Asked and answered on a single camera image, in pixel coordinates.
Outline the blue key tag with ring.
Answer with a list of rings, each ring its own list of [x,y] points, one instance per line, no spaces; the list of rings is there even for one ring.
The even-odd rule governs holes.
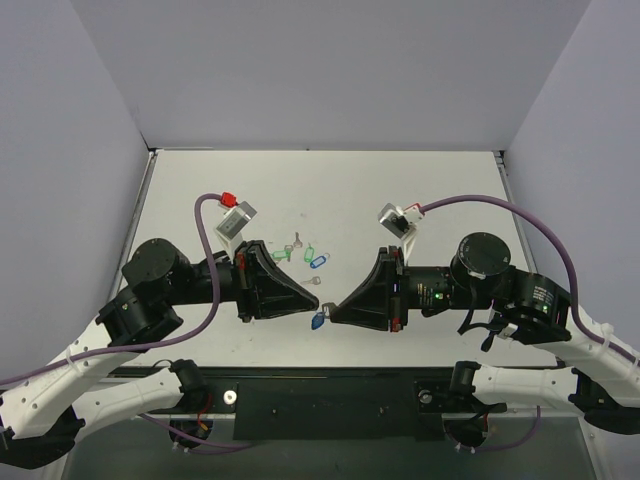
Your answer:
[[[326,322],[326,316],[323,312],[317,312],[314,314],[311,320],[311,330],[315,331],[320,329]]]

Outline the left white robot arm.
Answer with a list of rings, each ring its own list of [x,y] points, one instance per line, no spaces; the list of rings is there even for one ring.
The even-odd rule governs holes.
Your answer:
[[[172,360],[139,380],[97,389],[124,363],[183,323],[176,307],[235,304],[244,322],[310,312],[318,299],[280,270],[261,241],[191,262],[165,239],[144,242],[122,269],[125,288],[44,371],[1,394],[1,461],[35,470],[111,424],[155,410],[202,414],[213,404],[192,360]]]

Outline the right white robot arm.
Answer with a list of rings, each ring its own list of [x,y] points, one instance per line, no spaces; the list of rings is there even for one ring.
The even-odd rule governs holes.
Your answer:
[[[623,363],[604,326],[580,329],[570,294],[554,281],[517,269],[499,237],[464,237],[447,266],[409,266],[399,247],[380,248],[366,279],[329,310],[331,322],[397,333],[417,310],[425,318],[459,310],[457,329],[480,329],[487,352],[497,338],[553,354],[563,367],[516,369],[459,361],[444,392],[425,388],[436,403],[486,412],[509,404],[577,413],[611,433],[639,432],[639,363]]]

